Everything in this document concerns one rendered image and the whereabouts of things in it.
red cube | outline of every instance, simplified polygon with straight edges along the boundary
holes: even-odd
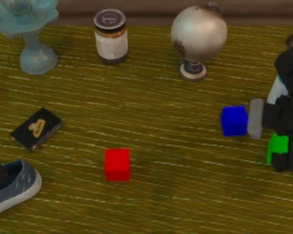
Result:
[[[105,150],[104,173],[107,181],[129,181],[129,150]]]

small black box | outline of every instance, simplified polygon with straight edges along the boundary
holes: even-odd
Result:
[[[10,136],[32,153],[37,147],[44,144],[62,124],[60,118],[47,109],[41,108],[11,132]]]

green cube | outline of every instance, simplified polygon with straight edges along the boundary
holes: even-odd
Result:
[[[289,138],[274,133],[269,140],[267,149],[267,163],[271,164],[272,154],[286,154],[288,152]]]

candle jar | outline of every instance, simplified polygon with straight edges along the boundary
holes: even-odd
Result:
[[[93,22],[97,52],[101,60],[108,64],[124,61],[128,54],[124,13],[116,9],[105,9],[95,15]]]

shoe sole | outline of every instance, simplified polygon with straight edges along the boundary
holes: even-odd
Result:
[[[12,197],[2,203],[0,203],[0,213],[22,203],[26,200],[29,200],[33,196],[35,196],[42,187],[42,178],[41,175],[36,171],[36,180],[34,184],[27,189],[24,193],[21,193],[15,197]]]

